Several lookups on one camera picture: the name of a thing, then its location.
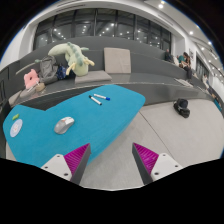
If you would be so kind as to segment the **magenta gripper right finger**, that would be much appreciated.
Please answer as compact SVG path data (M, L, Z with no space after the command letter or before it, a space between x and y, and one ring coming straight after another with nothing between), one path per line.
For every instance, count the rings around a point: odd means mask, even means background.
M144 185L182 169L168 154L157 154L137 143L132 144L132 154Z

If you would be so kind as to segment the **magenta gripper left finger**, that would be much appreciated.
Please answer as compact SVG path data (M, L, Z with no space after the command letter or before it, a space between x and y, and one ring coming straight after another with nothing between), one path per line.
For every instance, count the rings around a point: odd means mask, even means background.
M90 155L91 147L87 143L66 155L54 155L42 169L79 185Z

